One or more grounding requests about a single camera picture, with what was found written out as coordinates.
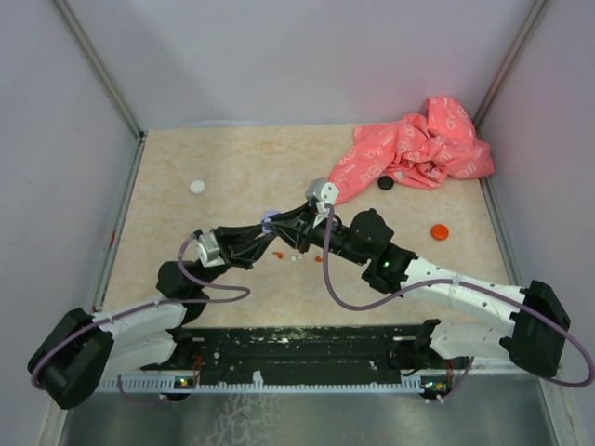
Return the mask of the white charging case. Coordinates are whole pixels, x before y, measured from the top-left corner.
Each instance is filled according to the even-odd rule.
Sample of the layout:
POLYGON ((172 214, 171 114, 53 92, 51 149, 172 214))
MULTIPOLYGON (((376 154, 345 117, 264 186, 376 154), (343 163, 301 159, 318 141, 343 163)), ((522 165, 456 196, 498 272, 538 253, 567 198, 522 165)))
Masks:
POLYGON ((202 194, 205 191, 205 183, 202 180, 194 180, 190 184, 189 190, 192 194, 202 194))

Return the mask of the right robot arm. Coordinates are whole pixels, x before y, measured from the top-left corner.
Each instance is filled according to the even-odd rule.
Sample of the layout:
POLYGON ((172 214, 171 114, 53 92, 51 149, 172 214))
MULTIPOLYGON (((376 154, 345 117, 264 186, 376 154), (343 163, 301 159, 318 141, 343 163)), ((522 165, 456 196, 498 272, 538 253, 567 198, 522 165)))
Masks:
POLYGON ((570 319, 549 285, 499 285, 439 267, 393 243, 393 230, 374 209, 358 213, 348 226, 339 222, 330 205, 269 212, 262 222, 265 230, 300 252, 311 245, 323 249, 326 289, 344 309, 367 311, 404 298, 473 317, 472 322, 431 321, 429 334, 415 345, 422 365, 433 368, 458 357, 496 358, 541 378, 557 375, 563 348, 571 339, 570 319), (331 282, 331 255, 363 266, 363 280, 382 298, 365 305, 344 301, 331 282))

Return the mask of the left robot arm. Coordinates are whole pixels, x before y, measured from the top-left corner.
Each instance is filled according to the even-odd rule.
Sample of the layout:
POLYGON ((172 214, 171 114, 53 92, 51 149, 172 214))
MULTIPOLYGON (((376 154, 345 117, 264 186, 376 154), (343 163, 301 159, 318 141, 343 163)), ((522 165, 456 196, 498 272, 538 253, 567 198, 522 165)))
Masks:
POLYGON ((251 269, 275 237, 261 224, 192 233, 177 259, 159 268, 153 298, 112 312, 67 312, 27 365, 33 387, 68 410, 106 380, 164 363, 187 366, 193 346, 184 340, 182 327, 212 303, 205 290, 231 292, 226 303, 247 298, 247 287, 216 280, 232 268, 251 269))

